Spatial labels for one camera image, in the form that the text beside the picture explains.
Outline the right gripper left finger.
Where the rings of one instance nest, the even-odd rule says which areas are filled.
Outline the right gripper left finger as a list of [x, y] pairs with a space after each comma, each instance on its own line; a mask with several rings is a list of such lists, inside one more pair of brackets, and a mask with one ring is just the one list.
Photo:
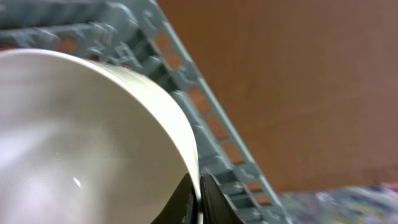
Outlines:
[[151, 224], [196, 224], [197, 197], [189, 174], [185, 174], [165, 207]]

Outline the pale green bowl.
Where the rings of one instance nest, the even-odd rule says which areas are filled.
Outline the pale green bowl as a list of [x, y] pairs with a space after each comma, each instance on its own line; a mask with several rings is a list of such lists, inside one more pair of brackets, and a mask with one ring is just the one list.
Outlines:
[[1, 52], [1, 222], [150, 223], [201, 200], [197, 144], [144, 75], [40, 49]]

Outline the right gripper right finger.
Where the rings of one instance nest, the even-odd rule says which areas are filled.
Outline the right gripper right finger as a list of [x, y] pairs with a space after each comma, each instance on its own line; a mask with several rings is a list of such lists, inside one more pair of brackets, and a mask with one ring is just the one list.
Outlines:
[[243, 224], [210, 174], [200, 177], [204, 224]]

